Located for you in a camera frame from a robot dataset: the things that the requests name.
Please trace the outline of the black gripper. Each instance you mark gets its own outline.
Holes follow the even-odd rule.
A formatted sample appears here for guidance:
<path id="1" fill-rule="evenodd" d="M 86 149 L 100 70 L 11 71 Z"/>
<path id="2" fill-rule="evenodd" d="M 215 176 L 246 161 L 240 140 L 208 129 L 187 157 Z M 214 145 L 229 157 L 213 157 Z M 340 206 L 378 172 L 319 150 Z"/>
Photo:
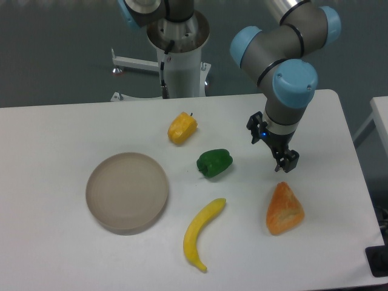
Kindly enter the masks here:
<path id="1" fill-rule="evenodd" d="M 263 132 L 263 141 L 270 148 L 272 156 L 276 159 L 275 172 L 284 170 L 289 173 L 293 170 L 299 160 L 299 153 L 289 149 L 289 142 L 293 132 L 286 135 L 278 135 L 268 130 Z"/>

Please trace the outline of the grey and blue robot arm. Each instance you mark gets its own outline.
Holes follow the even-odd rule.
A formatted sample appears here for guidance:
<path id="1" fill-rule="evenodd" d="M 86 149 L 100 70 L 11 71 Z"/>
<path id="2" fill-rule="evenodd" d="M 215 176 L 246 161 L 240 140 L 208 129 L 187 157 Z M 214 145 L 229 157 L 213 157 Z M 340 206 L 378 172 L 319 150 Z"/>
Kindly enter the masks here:
<path id="1" fill-rule="evenodd" d="M 341 20 L 334 9 L 310 1 L 266 4 L 278 28 L 268 33 L 255 26 L 242 29 L 231 42 L 230 54 L 267 99 L 264 111 L 247 123 L 252 140 L 266 143 L 276 169 L 289 172 L 299 160 L 289 142 L 318 85 L 316 70 L 303 57 L 336 41 Z M 118 5 L 127 25 L 147 29 L 157 53 L 162 97 L 202 94 L 201 50 L 210 26 L 194 2 L 119 1 Z"/>

